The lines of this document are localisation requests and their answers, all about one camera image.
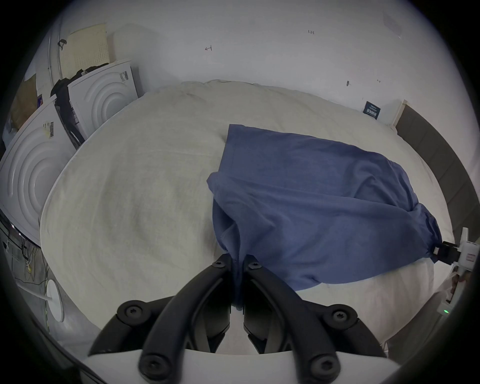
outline gray trim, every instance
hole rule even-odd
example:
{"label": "gray trim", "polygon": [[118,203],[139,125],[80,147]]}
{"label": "gray trim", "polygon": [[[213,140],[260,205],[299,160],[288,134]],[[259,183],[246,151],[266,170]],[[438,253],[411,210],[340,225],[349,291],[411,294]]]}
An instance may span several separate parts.
{"label": "gray trim", "polygon": [[396,130],[427,163],[438,180],[447,203],[455,241],[460,241],[462,227],[468,228],[469,240],[480,236],[480,203],[465,167],[446,140],[408,104]]}

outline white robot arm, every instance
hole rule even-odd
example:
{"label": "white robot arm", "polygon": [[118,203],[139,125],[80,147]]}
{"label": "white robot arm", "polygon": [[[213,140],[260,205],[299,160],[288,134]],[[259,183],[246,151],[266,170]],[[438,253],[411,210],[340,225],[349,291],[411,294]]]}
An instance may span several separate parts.
{"label": "white robot arm", "polygon": [[[456,273],[462,276],[466,271],[472,271],[479,255],[480,245],[468,241],[468,228],[462,229],[462,236],[460,238],[460,245],[456,247],[454,244],[444,243],[435,246],[433,254],[437,255],[440,261],[447,264],[457,266]],[[443,315],[448,316],[458,299],[463,293],[466,281],[459,281],[451,300],[444,300],[438,306],[437,311]]]}

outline black clamp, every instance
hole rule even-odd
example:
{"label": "black clamp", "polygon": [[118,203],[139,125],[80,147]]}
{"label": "black clamp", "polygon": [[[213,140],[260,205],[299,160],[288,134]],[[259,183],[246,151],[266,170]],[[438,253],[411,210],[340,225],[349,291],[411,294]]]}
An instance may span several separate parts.
{"label": "black clamp", "polygon": [[[178,383],[183,351],[215,353],[229,328],[232,259],[222,255],[175,296],[123,303],[89,355],[141,349],[140,374],[150,383]],[[299,383],[331,383],[340,373],[337,351],[385,357],[349,306],[303,301],[248,255],[243,270],[244,329],[259,353],[291,350]]]}

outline white round base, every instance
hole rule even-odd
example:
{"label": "white round base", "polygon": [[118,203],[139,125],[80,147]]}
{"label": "white round base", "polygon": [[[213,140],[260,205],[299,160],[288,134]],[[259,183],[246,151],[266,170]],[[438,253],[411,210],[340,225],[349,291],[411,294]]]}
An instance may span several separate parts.
{"label": "white round base", "polygon": [[61,323],[63,321],[63,305],[61,303],[59,289],[53,280],[47,282],[47,296],[51,298],[51,300],[48,301],[48,306],[53,318]]}

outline white wall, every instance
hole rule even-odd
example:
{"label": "white wall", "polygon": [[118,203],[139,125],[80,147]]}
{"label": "white wall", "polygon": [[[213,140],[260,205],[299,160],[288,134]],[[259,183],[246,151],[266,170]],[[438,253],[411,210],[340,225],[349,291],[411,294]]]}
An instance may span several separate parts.
{"label": "white wall", "polygon": [[467,92],[440,36],[408,3],[78,1],[65,11],[60,37],[97,23],[107,23],[111,57],[134,60],[140,94],[186,80],[239,80],[358,110],[368,100],[385,124],[406,99],[449,142],[480,193],[480,131]]}

